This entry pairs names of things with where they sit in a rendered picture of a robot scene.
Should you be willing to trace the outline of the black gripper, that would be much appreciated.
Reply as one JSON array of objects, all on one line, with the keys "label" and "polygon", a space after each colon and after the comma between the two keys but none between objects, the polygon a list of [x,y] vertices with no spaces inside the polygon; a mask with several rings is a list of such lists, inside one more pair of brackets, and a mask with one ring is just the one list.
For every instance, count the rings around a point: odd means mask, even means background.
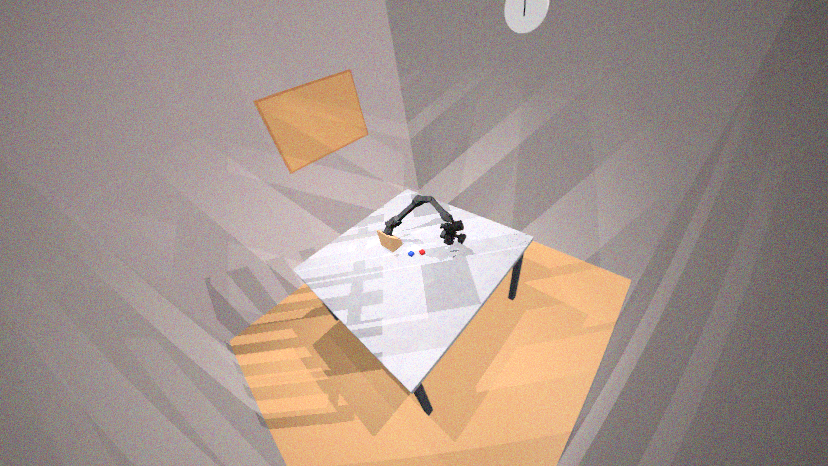
[{"label": "black gripper", "polygon": [[443,239],[445,239],[446,234],[447,234],[447,235],[449,235],[449,236],[453,236],[454,238],[458,238],[458,240],[457,240],[457,241],[458,241],[459,243],[461,243],[461,244],[463,244],[463,243],[464,243],[464,241],[465,241],[465,239],[466,239],[466,237],[467,237],[467,236],[466,236],[466,234],[462,234],[462,233],[461,233],[460,235],[458,235],[458,234],[457,234],[457,232],[456,232],[456,231],[454,231],[454,230],[453,230],[451,233],[449,233],[449,234],[448,234],[448,233],[446,233],[446,232],[445,232],[445,230],[442,230],[442,232],[441,232],[441,234],[440,234],[440,237],[441,237],[441,238],[443,238]]}]

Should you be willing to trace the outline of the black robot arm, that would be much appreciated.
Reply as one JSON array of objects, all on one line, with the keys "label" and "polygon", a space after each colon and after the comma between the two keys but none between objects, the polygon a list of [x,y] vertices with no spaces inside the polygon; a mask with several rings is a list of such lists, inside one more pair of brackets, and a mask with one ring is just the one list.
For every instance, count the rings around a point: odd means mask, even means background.
[{"label": "black robot arm", "polygon": [[[393,216],[392,218],[390,218],[388,221],[385,222],[386,227],[385,227],[384,231],[382,231],[382,232],[385,233],[386,235],[393,236],[392,235],[393,229],[396,228],[397,226],[399,226],[400,224],[402,224],[401,221],[405,216],[407,216],[416,207],[421,206],[424,203],[429,203],[429,202],[439,212],[439,214],[440,214],[443,221],[450,222],[450,223],[443,223],[443,224],[441,223],[440,229],[444,229],[445,232],[448,233],[448,234],[451,233],[453,230],[454,231],[463,231],[464,230],[464,225],[463,225],[462,220],[455,221],[453,219],[453,216],[450,213],[448,213],[447,211],[445,211],[441,207],[441,205],[434,199],[434,197],[416,195],[413,198],[412,203],[409,204],[403,211],[401,211],[398,215]],[[445,244],[451,246],[454,243],[453,240],[455,240],[455,238],[453,236],[449,236],[449,235],[446,234],[446,237],[445,237],[443,242]]]}]

